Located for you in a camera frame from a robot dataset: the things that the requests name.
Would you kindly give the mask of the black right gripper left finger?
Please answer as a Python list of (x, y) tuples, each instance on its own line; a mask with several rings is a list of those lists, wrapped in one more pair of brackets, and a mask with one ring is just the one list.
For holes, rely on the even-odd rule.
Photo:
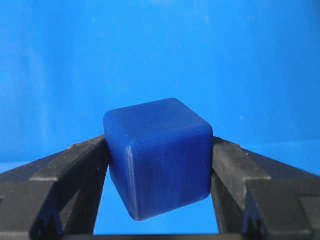
[(103, 135), (0, 175), (0, 237), (94, 233), (110, 159)]

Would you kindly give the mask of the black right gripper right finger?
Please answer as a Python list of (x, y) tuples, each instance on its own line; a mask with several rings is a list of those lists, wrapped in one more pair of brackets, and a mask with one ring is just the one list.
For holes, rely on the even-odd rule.
[(219, 137), (211, 196), (218, 231), (250, 240), (317, 240), (320, 178)]

